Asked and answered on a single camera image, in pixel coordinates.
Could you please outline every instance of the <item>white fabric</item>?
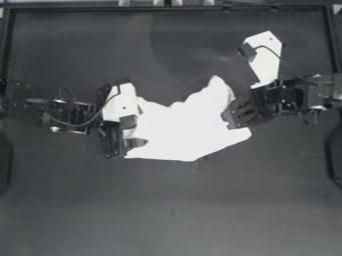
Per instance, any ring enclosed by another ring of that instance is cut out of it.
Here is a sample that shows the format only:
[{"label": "white fabric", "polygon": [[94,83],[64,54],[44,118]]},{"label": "white fabric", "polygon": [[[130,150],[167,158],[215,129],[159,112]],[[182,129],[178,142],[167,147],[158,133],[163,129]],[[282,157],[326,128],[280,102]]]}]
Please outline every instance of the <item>white fabric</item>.
[{"label": "white fabric", "polygon": [[218,76],[201,92],[170,107],[139,98],[143,114],[126,138],[149,143],[129,151],[126,158],[195,161],[249,139],[250,129],[229,130],[221,117],[233,100],[231,88]]}]

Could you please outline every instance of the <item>wire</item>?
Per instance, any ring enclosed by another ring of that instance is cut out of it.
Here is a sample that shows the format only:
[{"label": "wire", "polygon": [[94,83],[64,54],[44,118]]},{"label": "wire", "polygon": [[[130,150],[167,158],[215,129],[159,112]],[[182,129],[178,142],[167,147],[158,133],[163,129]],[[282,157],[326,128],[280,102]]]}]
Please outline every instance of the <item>wire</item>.
[{"label": "wire", "polygon": [[266,49],[269,50],[270,53],[273,53],[273,55],[282,61],[282,63],[286,65],[290,73],[293,73],[293,75],[296,75],[302,81],[305,81],[306,83],[309,84],[316,84],[318,86],[321,86],[322,84],[334,84],[333,81],[325,81],[325,82],[321,82],[321,83],[316,83],[313,81],[310,81],[309,79],[306,79],[304,76],[301,76],[296,71],[294,69],[292,68],[292,65],[282,59],[282,57],[274,52],[274,50],[272,48],[269,48],[266,45],[261,45],[258,47],[254,48],[254,50],[258,50],[258,49]]},{"label": "wire", "polygon": [[62,87],[62,90],[64,90],[64,91],[67,91],[67,92],[70,93],[71,98],[72,98],[72,100],[75,101],[75,100],[76,100],[76,94],[75,94],[75,92],[71,90],[71,88],[64,86],[64,87]]},{"label": "wire", "polygon": [[101,116],[101,114],[102,114],[103,109],[105,109],[106,106],[109,105],[110,101],[111,101],[117,96],[119,96],[121,94],[122,94],[122,90],[121,90],[121,86],[118,86],[118,93],[117,93],[115,95],[113,95],[113,96],[107,99],[107,101],[106,101],[105,105],[102,106],[102,108],[99,109],[99,111],[98,111],[98,112],[95,113],[95,115],[90,118],[90,120],[87,120],[84,123],[72,124],[72,123],[68,123],[68,122],[64,122],[64,121],[56,119],[54,116],[51,116],[50,119],[51,119],[54,122],[56,122],[58,124],[62,124],[62,125],[67,125],[67,126],[71,126],[71,127],[84,127],[84,126],[87,126],[87,125],[90,125],[90,124],[96,120],[96,118],[98,118],[98,117]]}]

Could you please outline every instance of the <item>black background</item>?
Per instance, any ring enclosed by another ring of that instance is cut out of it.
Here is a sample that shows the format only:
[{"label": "black background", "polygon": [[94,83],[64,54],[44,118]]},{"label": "black background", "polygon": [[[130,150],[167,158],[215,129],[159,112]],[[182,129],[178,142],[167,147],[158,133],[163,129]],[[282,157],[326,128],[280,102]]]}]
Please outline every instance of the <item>black background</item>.
[{"label": "black background", "polygon": [[[169,105],[218,74],[243,95],[257,79],[237,48],[266,30],[298,73],[332,72],[320,12],[26,12],[15,19],[10,77],[47,96],[70,86],[84,100],[129,77],[139,95]],[[16,156],[0,200],[0,254],[340,255],[342,195],[324,151],[338,122],[336,112],[317,127],[276,120],[246,142],[179,163],[107,161],[96,138],[7,120]]]}]

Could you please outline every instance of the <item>white cloth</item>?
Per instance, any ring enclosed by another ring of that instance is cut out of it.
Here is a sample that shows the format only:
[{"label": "white cloth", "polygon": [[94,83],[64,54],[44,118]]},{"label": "white cloth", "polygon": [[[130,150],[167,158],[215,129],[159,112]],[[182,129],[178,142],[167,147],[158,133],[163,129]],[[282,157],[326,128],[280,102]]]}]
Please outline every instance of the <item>white cloth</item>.
[{"label": "white cloth", "polygon": [[249,139],[250,129],[229,130],[221,117],[233,100],[231,88],[218,76],[201,92],[170,107],[139,98],[143,114],[126,138],[149,143],[129,151],[126,158],[195,161]]}]

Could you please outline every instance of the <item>white plastic part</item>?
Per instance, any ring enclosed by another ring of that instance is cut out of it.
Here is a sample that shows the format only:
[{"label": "white plastic part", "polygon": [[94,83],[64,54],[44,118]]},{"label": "white plastic part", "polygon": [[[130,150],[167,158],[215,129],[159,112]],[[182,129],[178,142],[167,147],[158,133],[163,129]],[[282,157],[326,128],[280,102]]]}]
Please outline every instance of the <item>white plastic part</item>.
[{"label": "white plastic part", "polygon": [[231,88],[218,76],[201,92],[170,107],[139,98],[143,114],[126,137],[149,143],[129,151],[126,158],[195,161],[249,139],[250,129],[229,130],[221,117],[233,100]]},{"label": "white plastic part", "polygon": [[[282,42],[270,31],[246,38],[243,43],[249,43],[253,48],[266,46],[281,57]],[[251,88],[258,88],[270,84],[276,79],[278,79],[280,72],[281,60],[274,53],[266,48],[257,49],[257,53],[255,58],[250,62],[250,66],[259,78],[259,82],[254,84]]]},{"label": "white plastic part", "polygon": [[[113,87],[107,100],[119,93],[118,86]],[[119,122],[121,117],[139,115],[135,87],[131,83],[121,85],[121,94],[107,103],[103,109],[103,119]]]}]

